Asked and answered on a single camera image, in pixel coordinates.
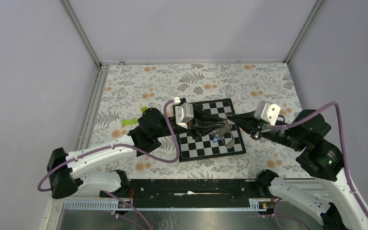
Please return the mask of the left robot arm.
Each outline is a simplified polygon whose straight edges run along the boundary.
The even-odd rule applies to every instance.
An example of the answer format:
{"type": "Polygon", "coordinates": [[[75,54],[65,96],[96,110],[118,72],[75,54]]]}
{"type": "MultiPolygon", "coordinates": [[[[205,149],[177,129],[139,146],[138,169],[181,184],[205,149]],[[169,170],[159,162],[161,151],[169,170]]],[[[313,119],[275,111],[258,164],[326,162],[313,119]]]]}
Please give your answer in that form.
{"type": "Polygon", "coordinates": [[[168,101],[163,111],[148,108],[138,119],[138,125],[127,134],[108,143],[90,149],[65,151],[57,148],[52,151],[47,163],[47,174],[38,183],[42,188],[45,180],[49,181],[48,192],[53,199],[62,199],[78,193],[113,192],[123,197],[129,192],[126,173],[94,172],[94,169],[107,163],[133,159],[141,155],[149,156],[164,163],[174,163],[180,156],[178,134],[188,134],[193,138],[202,138],[210,133],[218,134],[229,126],[225,118],[197,109],[193,104],[177,100],[176,114],[169,117],[167,108],[174,101],[168,101]],[[162,159],[151,154],[161,146],[159,138],[172,137],[176,156],[172,160],[162,159]]]}

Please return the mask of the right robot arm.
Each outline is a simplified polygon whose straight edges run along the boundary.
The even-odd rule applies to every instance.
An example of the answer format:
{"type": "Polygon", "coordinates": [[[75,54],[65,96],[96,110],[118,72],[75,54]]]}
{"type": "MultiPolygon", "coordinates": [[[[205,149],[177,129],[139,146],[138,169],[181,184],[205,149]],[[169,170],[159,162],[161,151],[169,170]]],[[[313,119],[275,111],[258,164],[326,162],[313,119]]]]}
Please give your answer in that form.
{"type": "Polygon", "coordinates": [[[330,201],[288,185],[272,170],[258,173],[255,189],[259,196],[272,194],[295,205],[325,230],[368,230],[368,205],[350,176],[345,147],[325,139],[331,126],[320,110],[303,110],[291,124],[277,121],[274,127],[257,118],[255,111],[228,118],[252,139],[265,138],[298,151],[297,163],[323,187],[330,201]]]}

